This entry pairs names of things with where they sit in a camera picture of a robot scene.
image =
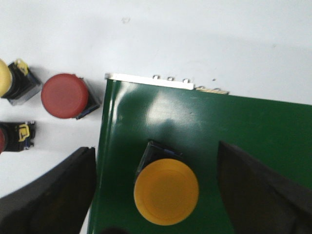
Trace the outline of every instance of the black object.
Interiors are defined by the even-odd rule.
[[[129,234],[129,233],[120,228],[107,228],[103,230],[100,234]]]
[[[135,181],[138,175],[140,174],[140,172],[150,163],[159,159],[164,159],[164,158],[172,158],[172,159],[182,161],[183,159],[182,155],[183,154],[181,152],[178,152],[177,150],[171,147],[168,147],[158,142],[155,142],[153,140],[150,140],[147,143],[144,154],[137,167]]]
[[[78,234],[95,188],[95,149],[81,147],[0,199],[0,234]]]
[[[217,179],[237,234],[311,234],[312,191],[220,142]]]
[[[2,98],[19,99],[36,86],[41,85],[41,81],[29,69],[25,75],[14,62],[8,65],[8,68],[12,75],[12,85]]]
[[[4,151],[19,152],[34,146],[36,123],[26,122],[0,122],[0,130],[5,135],[6,147]]]

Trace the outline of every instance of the white surface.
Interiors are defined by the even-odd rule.
[[[106,72],[161,74],[232,95],[312,104],[309,0],[0,0],[0,57],[24,59],[46,81],[76,73],[102,97]],[[81,120],[46,113],[40,94],[0,100],[0,120],[36,120],[35,148],[0,155],[0,196],[80,146],[97,146],[101,109]],[[81,231],[86,233],[86,223]]]

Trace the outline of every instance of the green panel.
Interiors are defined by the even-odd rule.
[[[217,187],[219,140],[312,189],[311,119],[309,105],[108,80],[88,233],[234,233]],[[149,139],[181,151],[199,181],[197,207],[173,226],[152,224],[135,207],[135,172]]]

